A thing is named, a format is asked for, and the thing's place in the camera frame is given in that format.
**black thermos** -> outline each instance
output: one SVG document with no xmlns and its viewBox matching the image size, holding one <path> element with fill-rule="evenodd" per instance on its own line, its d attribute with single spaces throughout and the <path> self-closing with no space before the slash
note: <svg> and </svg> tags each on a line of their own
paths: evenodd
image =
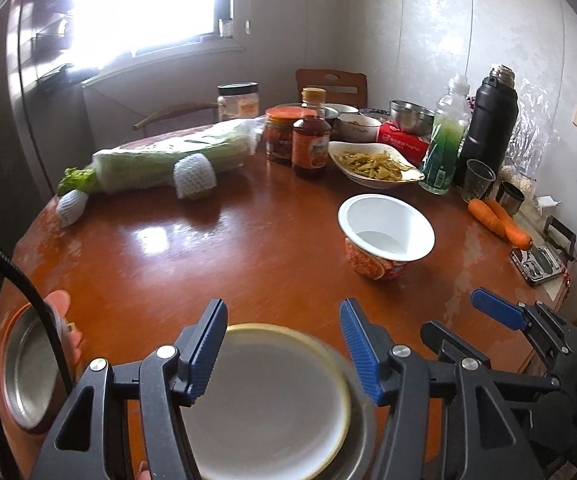
<svg viewBox="0 0 577 480">
<path fill-rule="evenodd" d="M 475 111 L 462 152 L 457 159 L 454 182 L 462 186 L 466 161 L 481 160 L 499 173 L 508 141 L 517 121 L 515 74 L 504 65 L 494 64 L 491 75 L 484 78 L 475 96 Z"/>
</svg>

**white plate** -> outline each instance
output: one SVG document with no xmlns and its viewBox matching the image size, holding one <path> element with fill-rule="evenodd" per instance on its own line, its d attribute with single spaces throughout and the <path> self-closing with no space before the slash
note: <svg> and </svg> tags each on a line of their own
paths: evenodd
<svg viewBox="0 0 577 480">
<path fill-rule="evenodd" d="M 343 373 L 318 342 L 288 328 L 228 328 L 206 394 L 184 408 L 206 480 L 310 480 L 350 424 Z"/>
<path fill-rule="evenodd" d="M 359 110 L 354 106 L 340 105 L 337 103 L 325 103 L 324 106 L 337 110 L 341 114 L 358 114 Z"/>
<path fill-rule="evenodd" d="M 357 173 L 353 173 L 352 171 L 345 170 L 339 165 L 339 162 L 336 158 L 337 156 L 343 155 L 344 152 L 376 155 L 377 153 L 383 153 L 384 151 L 386 151 L 393 160 L 396 160 L 401 164 L 412 166 L 412 164 L 406 160 L 406 158 L 400 152 L 388 144 L 381 144 L 379 142 L 353 144 L 352 142 L 339 142 L 337 140 L 331 140 L 331 142 L 329 142 L 329 155 L 331 155 L 332 161 L 335 163 L 335 165 L 337 165 L 338 168 L 340 168 L 340 170 L 344 172 L 348 178 L 350 178 L 353 182 L 361 184 L 361 186 L 370 187 L 372 189 L 390 189 L 392 187 L 399 186 L 399 184 L 408 184 L 409 182 L 419 182 L 424 180 L 424 174 L 416 168 L 402 171 L 401 180 L 399 182 L 377 180 L 376 178 L 361 176 Z"/>
</svg>

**plastic water bottle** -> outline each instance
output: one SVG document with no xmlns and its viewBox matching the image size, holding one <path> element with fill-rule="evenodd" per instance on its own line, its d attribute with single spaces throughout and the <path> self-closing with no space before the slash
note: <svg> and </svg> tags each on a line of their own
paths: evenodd
<svg viewBox="0 0 577 480">
<path fill-rule="evenodd" d="M 438 195 L 448 192 L 455 175 L 457 156 L 471 121 L 466 96 L 471 86 L 465 75 L 456 75 L 448 83 L 448 93 L 437 102 L 430 145 L 421 162 L 425 179 L 420 186 Z"/>
</svg>

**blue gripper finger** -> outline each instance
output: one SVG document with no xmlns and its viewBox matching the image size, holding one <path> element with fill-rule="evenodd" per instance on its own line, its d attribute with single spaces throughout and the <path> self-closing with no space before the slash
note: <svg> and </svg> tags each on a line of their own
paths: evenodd
<svg viewBox="0 0 577 480">
<path fill-rule="evenodd" d="M 495 294 L 485 288 L 473 290 L 471 303 L 477 310 L 499 321 L 511 330 L 523 330 L 526 328 L 524 313 L 519 308 L 495 296 Z"/>
<path fill-rule="evenodd" d="M 222 300 L 211 300 L 180 352 L 180 365 L 186 370 L 191 404 L 206 392 L 227 327 L 226 304 Z"/>
<path fill-rule="evenodd" d="M 385 392 L 379 380 L 380 367 L 389 366 L 388 351 L 393 347 L 392 341 L 389 341 L 386 334 L 373 334 L 381 331 L 375 330 L 353 298 L 342 302 L 339 325 L 364 393 L 377 406 L 382 406 Z"/>
</svg>

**clear plastic cup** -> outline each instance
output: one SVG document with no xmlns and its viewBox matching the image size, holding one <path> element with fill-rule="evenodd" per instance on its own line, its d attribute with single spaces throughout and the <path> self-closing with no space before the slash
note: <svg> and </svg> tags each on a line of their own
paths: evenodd
<svg viewBox="0 0 577 480">
<path fill-rule="evenodd" d="M 495 172 L 481 160 L 470 158 L 466 161 L 466 174 L 463 178 L 462 198 L 470 202 L 474 198 L 481 198 L 495 182 Z"/>
</svg>

